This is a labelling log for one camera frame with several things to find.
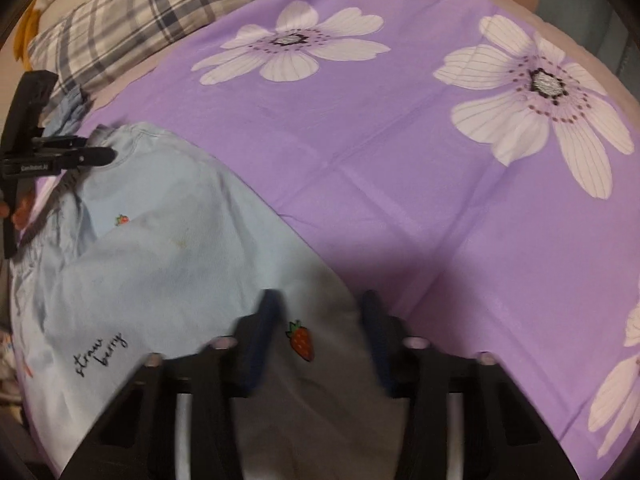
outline blue cloth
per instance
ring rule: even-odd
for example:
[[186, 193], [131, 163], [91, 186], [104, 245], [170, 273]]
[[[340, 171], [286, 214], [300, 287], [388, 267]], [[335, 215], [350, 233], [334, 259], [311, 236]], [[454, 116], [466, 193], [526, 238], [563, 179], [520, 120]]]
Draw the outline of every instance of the blue cloth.
[[[255, 397], [235, 405], [245, 478], [391, 478], [404, 404], [378, 386], [340, 279], [251, 189], [174, 134], [102, 127], [88, 142], [116, 160], [68, 171], [12, 260], [26, 405], [56, 468], [144, 355], [197, 351], [276, 288], [286, 326]], [[314, 352], [298, 354], [298, 328]]]
[[79, 86], [76, 86], [65, 95], [53, 111], [51, 120], [44, 127], [42, 136], [64, 137], [75, 135], [89, 108], [90, 103], [87, 95]]

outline white flower print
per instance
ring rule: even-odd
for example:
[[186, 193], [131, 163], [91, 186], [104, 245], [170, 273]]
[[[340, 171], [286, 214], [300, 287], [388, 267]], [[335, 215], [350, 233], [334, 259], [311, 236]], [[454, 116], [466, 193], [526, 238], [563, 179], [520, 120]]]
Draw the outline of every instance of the white flower print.
[[581, 65], [564, 62], [564, 51], [537, 33], [532, 40], [504, 16], [484, 17], [480, 31], [500, 48], [461, 48], [434, 76], [461, 88], [506, 91], [455, 106], [456, 127], [476, 142], [491, 144], [494, 157], [508, 166], [539, 152], [552, 125], [578, 184], [595, 198], [608, 198], [611, 166], [594, 130], [625, 155], [633, 153], [634, 144], [613, 106], [596, 95], [606, 95], [604, 88]]
[[291, 2], [280, 13], [275, 32], [258, 25], [245, 25], [236, 37], [222, 44], [225, 52], [207, 57], [192, 71], [215, 66], [200, 78], [203, 85], [215, 85], [258, 67], [269, 81], [298, 81], [315, 74], [316, 57], [330, 61], [364, 61], [388, 52], [375, 41], [345, 38], [364, 36], [379, 30], [380, 16], [363, 16], [357, 7], [340, 10], [318, 23], [318, 13], [306, 2]]
[[[640, 342], [640, 304], [626, 321], [625, 346]], [[604, 442], [598, 450], [598, 458], [606, 455], [625, 428], [635, 430], [640, 422], [640, 353], [619, 362], [602, 383], [589, 412], [589, 431], [603, 428], [617, 414]]]

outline checkered fabric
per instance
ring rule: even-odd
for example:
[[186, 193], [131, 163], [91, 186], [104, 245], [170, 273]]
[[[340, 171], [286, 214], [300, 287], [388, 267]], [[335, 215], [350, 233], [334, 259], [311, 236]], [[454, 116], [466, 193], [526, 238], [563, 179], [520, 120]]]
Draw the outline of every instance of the checkered fabric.
[[253, 0], [91, 0], [37, 35], [29, 45], [34, 70], [59, 76], [50, 112], [72, 88], [92, 94], [118, 76]]

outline red strawberry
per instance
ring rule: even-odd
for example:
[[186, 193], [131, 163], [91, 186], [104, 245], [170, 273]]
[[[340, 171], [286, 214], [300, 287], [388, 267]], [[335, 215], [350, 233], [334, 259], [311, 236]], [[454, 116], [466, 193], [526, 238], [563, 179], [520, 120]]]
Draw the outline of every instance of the red strawberry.
[[311, 341], [311, 333], [308, 328], [302, 326], [300, 320], [295, 323], [289, 322], [287, 337], [290, 339], [291, 348], [294, 349], [296, 354], [305, 361], [311, 362], [314, 360], [314, 344]]

